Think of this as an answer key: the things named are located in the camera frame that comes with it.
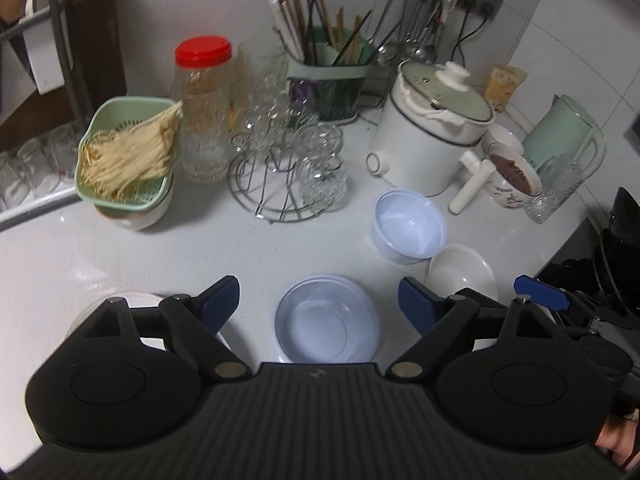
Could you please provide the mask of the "person's right hand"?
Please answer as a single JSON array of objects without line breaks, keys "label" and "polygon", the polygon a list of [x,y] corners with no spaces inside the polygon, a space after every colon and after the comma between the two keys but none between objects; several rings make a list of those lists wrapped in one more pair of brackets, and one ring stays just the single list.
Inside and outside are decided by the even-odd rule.
[{"label": "person's right hand", "polygon": [[610,416],[597,440],[597,447],[610,456],[614,463],[631,470],[639,463],[639,411],[630,417]]}]

